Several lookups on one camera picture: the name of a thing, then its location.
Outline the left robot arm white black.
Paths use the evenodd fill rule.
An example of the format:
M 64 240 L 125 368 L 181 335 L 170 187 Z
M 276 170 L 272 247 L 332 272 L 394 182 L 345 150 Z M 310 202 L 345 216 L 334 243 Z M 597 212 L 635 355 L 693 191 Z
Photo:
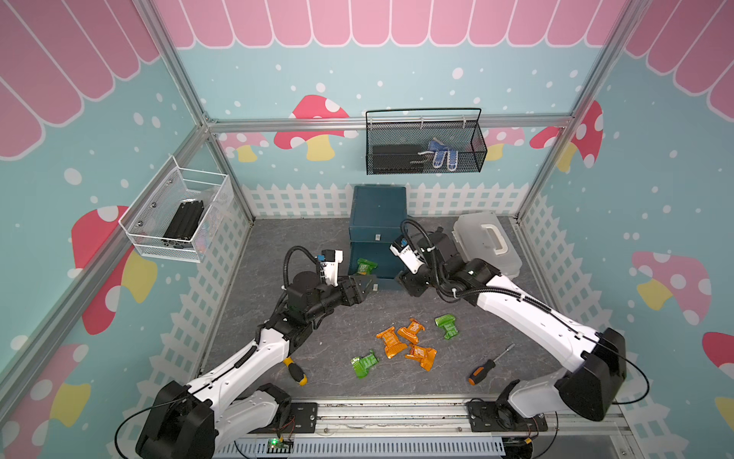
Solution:
M 340 275 L 342 253 L 315 256 L 302 246 L 286 252 L 273 313 L 254 339 L 200 377 L 169 382 L 143 409 L 145 425 L 134 447 L 139 458 L 211 458 L 254 430 L 292 424 L 291 398 L 274 384 L 244 392 L 290 359 L 336 308 L 361 304 L 375 290 L 374 275 Z

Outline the green cookie packet top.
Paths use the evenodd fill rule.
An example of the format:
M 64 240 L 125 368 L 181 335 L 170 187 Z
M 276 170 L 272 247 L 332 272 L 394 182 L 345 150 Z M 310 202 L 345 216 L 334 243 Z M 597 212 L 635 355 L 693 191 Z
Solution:
M 378 268 L 378 263 L 365 259 L 359 258 L 357 260 L 357 274 L 358 275 L 372 275 Z

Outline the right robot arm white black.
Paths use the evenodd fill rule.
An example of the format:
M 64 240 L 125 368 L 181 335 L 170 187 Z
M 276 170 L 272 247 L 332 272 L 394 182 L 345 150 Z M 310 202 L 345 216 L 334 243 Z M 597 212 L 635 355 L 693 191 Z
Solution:
M 429 233 L 412 218 L 401 222 L 401 236 L 391 251 L 403 262 L 397 281 L 410 296 L 418 298 L 432 288 L 447 303 L 465 301 L 506 321 L 560 363 L 554 373 L 505 387 L 495 402 L 503 423 L 564 410 L 600 422 L 619 404 L 617 395 L 632 362 L 617 330 L 599 332 L 558 313 L 489 262 L 465 262 L 446 233 Z

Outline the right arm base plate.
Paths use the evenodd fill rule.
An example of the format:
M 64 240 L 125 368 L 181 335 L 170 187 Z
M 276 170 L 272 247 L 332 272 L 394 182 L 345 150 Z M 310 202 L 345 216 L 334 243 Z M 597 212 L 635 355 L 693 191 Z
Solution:
M 468 422 L 474 433 L 509 433 L 535 436 L 546 432 L 548 423 L 543 415 L 523 418 L 508 405 L 498 405 L 493 401 L 473 398 L 464 405 L 468 413 Z

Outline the teal drawer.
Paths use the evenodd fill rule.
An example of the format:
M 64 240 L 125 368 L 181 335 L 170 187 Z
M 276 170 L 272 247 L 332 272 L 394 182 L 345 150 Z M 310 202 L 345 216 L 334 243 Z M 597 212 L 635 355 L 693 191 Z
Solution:
M 379 291 L 402 291 L 396 280 L 404 269 L 403 262 L 390 250 L 388 242 L 352 242 L 350 247 L 349 274 L 356 275 L 360 265 L 370 266 L 369 273 L 377 278 Z

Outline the dark teal drawer cabinet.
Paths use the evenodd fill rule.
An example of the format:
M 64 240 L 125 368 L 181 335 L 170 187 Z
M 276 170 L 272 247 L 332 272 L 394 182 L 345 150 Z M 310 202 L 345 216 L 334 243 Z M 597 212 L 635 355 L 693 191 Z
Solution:
M 356 186 L 350 212 L 350 241 L 391 243 L 401 235 L 401 222 L 405 218 L 407 218 L 405 187 Z

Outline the green cookie packet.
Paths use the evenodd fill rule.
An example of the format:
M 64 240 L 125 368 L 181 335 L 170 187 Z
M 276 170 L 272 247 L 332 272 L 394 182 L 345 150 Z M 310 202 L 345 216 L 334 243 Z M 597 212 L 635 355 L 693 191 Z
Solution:
M 459 330 L 456 326 L 456 317 L 451 314 L 436 317 L 435 324 L 443 331 L 443 338 L 445 340 L 452 340 L 459 335 Z
M 351 359 L 351 365 L 356 373 L 357 378 L 366 378 L 370 370 L 378 364 L 378 358 L 374 350 L 371 350 L 363 357 L 355 357 Z
M 359 258 L 357 260 L 357 274 L 358 275 L 372 275 L 378 268 L 378 263 L 365 259 Z

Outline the green cookie packet bottom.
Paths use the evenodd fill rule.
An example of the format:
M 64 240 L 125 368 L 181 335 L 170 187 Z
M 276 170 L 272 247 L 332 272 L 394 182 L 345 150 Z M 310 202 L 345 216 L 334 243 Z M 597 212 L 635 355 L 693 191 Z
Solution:
M 351 359 L 351 365 L 356 373 L 357 378 L 366 378 L 370 370 L 378 364 L 378 358 L 374 350 L 371 350 L 363 357 L 355 357 Z

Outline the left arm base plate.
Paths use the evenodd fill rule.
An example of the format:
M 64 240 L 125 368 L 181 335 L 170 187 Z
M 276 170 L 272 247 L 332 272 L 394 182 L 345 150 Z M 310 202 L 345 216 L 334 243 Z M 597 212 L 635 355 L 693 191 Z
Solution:
M 288 403 L 275 411 L 273 420 L 248 434 L 314 433 L 317 423 L 317 403 Z

